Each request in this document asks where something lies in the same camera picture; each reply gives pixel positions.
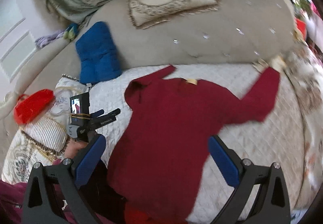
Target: zipper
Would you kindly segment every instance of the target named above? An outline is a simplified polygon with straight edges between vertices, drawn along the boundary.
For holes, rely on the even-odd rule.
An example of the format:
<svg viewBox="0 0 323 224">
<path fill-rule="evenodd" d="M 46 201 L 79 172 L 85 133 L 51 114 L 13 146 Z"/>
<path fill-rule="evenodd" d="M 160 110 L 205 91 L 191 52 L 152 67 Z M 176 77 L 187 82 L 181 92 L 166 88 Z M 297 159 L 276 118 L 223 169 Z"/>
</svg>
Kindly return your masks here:
<svg viewBox="0 0 323 224">
<path fill-rule="evenodd" d="M 15 203 L 15 202 L 12 202 L 12 201 L 10 201 L 10 200 L 7 200 L 7 199 L 1 199 L 2 201 L 4 201 L 4 202 L 6 202 L 6 203 L 9 203 L 9 204 L 11 204 L 11 205 L 14 205 L 15 206 L 15 208 L 21 208 L 22 207 L 22 205 L 21 204 L 19 204 L 19 203 Z"/>
</svg>

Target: device screen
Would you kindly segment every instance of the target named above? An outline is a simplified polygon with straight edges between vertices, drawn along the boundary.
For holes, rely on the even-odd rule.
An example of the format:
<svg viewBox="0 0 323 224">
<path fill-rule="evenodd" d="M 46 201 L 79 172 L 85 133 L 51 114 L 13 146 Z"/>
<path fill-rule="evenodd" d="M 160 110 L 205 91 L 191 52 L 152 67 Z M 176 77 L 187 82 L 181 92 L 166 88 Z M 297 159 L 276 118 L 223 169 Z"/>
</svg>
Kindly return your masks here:
<svg viewBox="0 0 323 224">
<path fill-rule="evenodd" d="M 72 113 L 73 114 L 80 114 L 81 113 L 81 105 L 80 105 L 80 99 L 72 99 Z"/>
</svg>

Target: blue gripper pad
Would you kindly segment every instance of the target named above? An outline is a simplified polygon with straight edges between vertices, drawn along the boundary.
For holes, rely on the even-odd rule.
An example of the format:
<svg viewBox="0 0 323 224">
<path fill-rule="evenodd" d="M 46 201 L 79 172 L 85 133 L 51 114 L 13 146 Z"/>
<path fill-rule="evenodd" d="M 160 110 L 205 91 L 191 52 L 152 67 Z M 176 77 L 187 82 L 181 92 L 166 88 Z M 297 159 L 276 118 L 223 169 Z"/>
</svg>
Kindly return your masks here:
<svg viewBox="0 0 323 224">
<path fill-rule="evenodd" d="M 239 171 L 228 154 L 213 137 L 208 141 L 209 152 L 222 173 L 226 183 L 236 188 L 239 185 Z"/>
<path fill-rule="evenodd" d="M 103 135 L 100 135 L 97 141 L 93 144 L 93 146 L 81 160 L 78 167 L 75 169 L 74 183 L 77 189 L 88 182 L 96 165 L 101 159 L 105 147 L 105 137 Z"/>
</svg>

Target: beige sofa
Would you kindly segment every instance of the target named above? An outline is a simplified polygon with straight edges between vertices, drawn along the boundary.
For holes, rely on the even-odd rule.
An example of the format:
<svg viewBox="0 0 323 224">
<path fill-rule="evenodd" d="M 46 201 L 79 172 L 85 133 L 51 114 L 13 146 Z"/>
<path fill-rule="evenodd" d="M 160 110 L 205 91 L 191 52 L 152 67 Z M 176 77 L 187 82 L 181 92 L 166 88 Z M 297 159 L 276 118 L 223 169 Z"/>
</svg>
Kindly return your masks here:
<svg viewBox="0 0 323 224">
<path fill-rule="evenodd" d="M 127 0 L 112 0 L 98 10 L 76 40 L 95 22 L 109 25 L 121 66 L 192 63 L 250 63 L 290 50 L 294 17 L 289 0 L 222 0 L 217 12 L 177 16 L 145 30 L 132 26 Z M 0 166 L 17 125 L 12 109 L 19 95 L 54 89 L 62 74 L 78 77 L 74 41 L 58 39 L 22 68 L 13 92 L 0 107 Z"/>
</svg>

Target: green plant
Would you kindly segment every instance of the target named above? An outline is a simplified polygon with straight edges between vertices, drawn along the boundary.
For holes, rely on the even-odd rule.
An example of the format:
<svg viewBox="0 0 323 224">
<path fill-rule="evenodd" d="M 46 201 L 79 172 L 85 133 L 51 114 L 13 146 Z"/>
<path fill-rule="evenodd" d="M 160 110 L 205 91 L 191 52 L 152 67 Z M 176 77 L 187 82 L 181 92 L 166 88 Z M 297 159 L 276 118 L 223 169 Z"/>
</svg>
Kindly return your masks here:
<svg viewBox="0 0 323 224">
<path fill-rule="evenodd" d="M 307 13 L 308 18 L 311 18 L 312 9 L 311 9 L 311 3 L 309 0 L 296 0 L 295 6 L 298 9 L 302 9 L 304 12 Z"/>
</svg>

